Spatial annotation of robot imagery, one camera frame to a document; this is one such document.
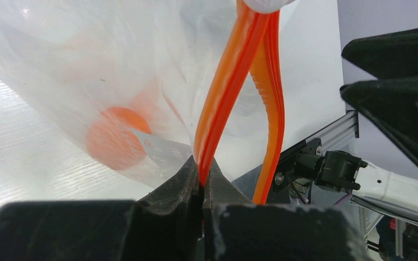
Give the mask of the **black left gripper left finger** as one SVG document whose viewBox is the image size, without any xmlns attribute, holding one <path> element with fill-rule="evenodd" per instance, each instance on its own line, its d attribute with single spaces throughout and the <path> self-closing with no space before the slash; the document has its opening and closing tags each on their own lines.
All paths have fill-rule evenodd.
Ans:
<svg viewBox="0 0 418 261">
<path fill-rule="evenodd" d="M 196 260 L 193 158 L 134 200 L 12 202 L 0 207 L 0 260 Z"/>
</svg>

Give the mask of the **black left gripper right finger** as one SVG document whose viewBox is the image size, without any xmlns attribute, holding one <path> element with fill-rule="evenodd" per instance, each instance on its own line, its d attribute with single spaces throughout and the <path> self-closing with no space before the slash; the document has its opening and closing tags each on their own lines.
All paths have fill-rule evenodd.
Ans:
<svg viewBox="0 0 418 261">
<path fill-rule="evenodd" d="M 259 205 L 208 163 L 204 260 L 369 260 L 365 242 L 336 207 Z"/>
</svg>

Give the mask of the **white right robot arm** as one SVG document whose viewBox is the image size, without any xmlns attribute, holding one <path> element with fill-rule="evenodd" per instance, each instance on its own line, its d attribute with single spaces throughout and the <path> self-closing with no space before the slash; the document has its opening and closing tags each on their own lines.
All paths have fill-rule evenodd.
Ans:
<svg viewBox="0 0 418 261">
<path fill-rule="evenodd" d="M 342 99 L 418 167 L 418 28 L 352 40 L 342 57 L 373 76 L 342 86 Z M 416 179 L 341 151 L 300 154 L 295 171 L 323 187 L 349 189 L 357 202 L 418 225 Z"/>
</svg>

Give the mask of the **orange fruit toy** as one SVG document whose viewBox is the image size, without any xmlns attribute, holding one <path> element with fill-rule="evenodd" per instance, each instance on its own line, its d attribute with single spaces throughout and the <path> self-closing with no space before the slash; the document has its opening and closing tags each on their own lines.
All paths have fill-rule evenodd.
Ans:
<svg viewBox="0 0 418 261">
<path fill-rule="evenodd" d="M 125 107 L 109 107 L 88 129 L 85 144 L 90 156 L 115 171 L 140 164 L 146 152 L 134 131 L 151 134 L 147 121 Z"/>
</svg>

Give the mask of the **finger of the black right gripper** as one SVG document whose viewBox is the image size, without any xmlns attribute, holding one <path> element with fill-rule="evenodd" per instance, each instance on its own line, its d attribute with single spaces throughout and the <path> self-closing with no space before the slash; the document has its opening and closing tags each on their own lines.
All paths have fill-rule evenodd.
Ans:
<svg viewBox="0 0 418 261">
<path fill-rule="evenodd" d="M 340 96 L 418 167 L 418 77 L 346 84 Z"/>
<path fill-rule="evenodd" d="M 418 28 L 352 40 L 341 56 L 378 79 L 416 77 Z"/>
</svg>

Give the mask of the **clear zip bag orange zipper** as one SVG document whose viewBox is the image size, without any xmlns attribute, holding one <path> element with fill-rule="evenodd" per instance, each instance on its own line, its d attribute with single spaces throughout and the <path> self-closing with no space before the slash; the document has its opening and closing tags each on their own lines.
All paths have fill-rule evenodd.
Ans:
<svg viewBox="0 0 418 261">
<path fill-rule="evenodd" d="M 80 149 L 109 107 L 137 112 L 146 157 L 118 171 L 159 185 L 191 155 L 231 179 L 261 165 L 264 204 L 284 142 L 280 31 L 297 1 L 0 1 L 0 80 Z"/>
</svg>

